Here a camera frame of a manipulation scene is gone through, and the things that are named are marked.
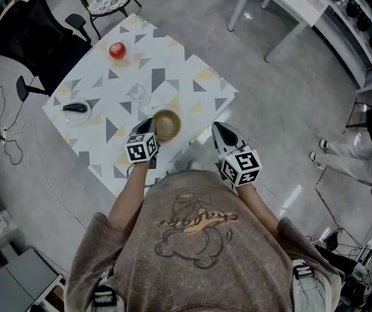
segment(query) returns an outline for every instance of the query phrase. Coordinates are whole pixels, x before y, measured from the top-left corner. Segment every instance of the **sneaker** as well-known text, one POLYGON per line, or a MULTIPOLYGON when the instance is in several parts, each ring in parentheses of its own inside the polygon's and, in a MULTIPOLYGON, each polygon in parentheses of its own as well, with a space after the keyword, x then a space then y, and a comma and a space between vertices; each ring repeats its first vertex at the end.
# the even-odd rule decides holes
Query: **sneaker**
POLYGON ((318 168, 319 170, 323 171, 326 168, 326 165, 322 165, 316 162, 316 152, 313 151, 310 153, 310 159, 315 164, 316 168, 318 168))
POLYGON ((328 151, 328 145, 329 145, 329 142, 324 139, 321 139, 319 141, 319 147, 321 147, 321 149, 323 149, 325 152, 328 151))
POLYGON ((186 166, 186 170, 201 170, 201 169, 202 169, 202 164, 200 164, 200 162, 197 161, 196 159, 191 160, 186 166))

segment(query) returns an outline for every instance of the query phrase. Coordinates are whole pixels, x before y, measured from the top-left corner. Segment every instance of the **white table with triangle pattern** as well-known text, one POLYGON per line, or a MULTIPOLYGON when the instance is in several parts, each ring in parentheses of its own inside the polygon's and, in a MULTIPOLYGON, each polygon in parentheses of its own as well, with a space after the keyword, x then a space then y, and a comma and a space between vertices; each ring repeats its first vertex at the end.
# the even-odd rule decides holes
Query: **white table with triangle pattern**
POLYGON ((157 168, 147 184, 155 183, 205 128, 228 106, 236 89, 186 47, 135 14, 103 37, 64 78, 44 111, 90 171, 115 195, 123 189, 129 166, 124 144, 132 128, 160 109, 181 120, 179 134, 161 144, 157 168), (109 55, 121 42, 122 60, 109 55), (139 107, 127 93, 136 84, 151 96, 139 107), (81 125, 66 123, 63 105, 83 99, 91 107, 81 125))

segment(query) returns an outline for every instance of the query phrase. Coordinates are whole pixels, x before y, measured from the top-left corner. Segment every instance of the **floor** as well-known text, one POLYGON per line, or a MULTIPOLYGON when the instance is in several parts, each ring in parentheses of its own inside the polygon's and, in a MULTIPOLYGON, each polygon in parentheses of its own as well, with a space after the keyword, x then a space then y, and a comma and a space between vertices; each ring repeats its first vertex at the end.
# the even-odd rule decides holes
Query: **floor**
MULTIPOLYGON (((207 62, 239 93, 220 119, 238 127, 257 149, 264 169, 257 190, 276 216, 288 216, 312 239, 336 224, 318 197, 318 190, 337 223, 360 242, 372 237, 372 196, 369 187, 342 174, 321 171, 309 160, 319 150, 318 139, 369 142, 366 132, 344 134, 356 85, 336 54, 312 29, 306 29, 276 60, 263 57, 294 26, 278 5, 260 9, 263 0, 249 0, 234 32, 226 29, 237 0, 139 0, 127 9, 148 20, 207 62)), ((48 0, 55 17, 65 25, 71 13, 86 20, 80 0, 48 0)), ((122 14, 98 19, 102 34, 123 20, 122 14)), ((86 29, 96 42, 93 28, 86 29)), ((21 102, 15 83, 29 70, 0 58, 0 86, 7 105, 2 126, 14 119, 21 102)), ((41 86, 36 78, 33 86, 41 86)), ((10 130, 23 150, 13 166, 0 143, 0 200, 21 229, 21 243, 47 255, 66 275, 92 215, 107 213, 114 196, 79 162, 44 114, 44 96, 30 95, 10 130)), ((0 91, 0 113, 3 97, 0 91)), ((20 153, 7 146, 13 160, 20 153)), ((190 148, 204 168, 215 170, 216 153, 206 131, 190 148)), ((343 237, 352 245, 353 241, 343 237)), ((352 250, 346 247, 347 254, 352 250)))

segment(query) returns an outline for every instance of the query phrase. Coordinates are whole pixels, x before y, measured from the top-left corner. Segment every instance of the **desk leg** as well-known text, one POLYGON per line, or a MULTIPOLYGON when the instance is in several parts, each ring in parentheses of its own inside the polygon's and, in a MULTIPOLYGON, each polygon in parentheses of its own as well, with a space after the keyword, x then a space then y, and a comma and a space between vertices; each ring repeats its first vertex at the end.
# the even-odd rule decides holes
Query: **desk leg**
POLYGON ((235 26, 235 22, 238 20, 238 16, 241 14, 247 0, 239 0, 238 5, 235 8, 235 12, 233 12, 232 18, 230 23, 228 24, 227 29, 229 31, 233 31, 233 27, 235 26))
POLYGON ((274 56, 281 50, 284 46, 287 45, 290 41, 295 39, 295 37, 302 32, 304 28, 306 28, 307 24, 303 21, 300 23, 286 36, 284 39, 265 57, 266 62, 270 62, 274 56))
POLYGON ((269 2, 270 0, 264 0, 263 4, 261 5, 261 9, 266 9, 269 2))

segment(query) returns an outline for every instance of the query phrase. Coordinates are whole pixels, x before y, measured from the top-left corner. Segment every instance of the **patterned chair cushion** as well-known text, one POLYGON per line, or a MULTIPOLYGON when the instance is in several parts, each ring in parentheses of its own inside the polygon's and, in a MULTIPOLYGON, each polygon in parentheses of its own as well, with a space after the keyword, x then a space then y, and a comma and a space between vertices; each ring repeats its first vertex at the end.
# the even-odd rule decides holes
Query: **patterned chair cushion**
POLYGON ((127 0, 93 0, 88 7, 89 14, 104 15, 123 6, 127 0))

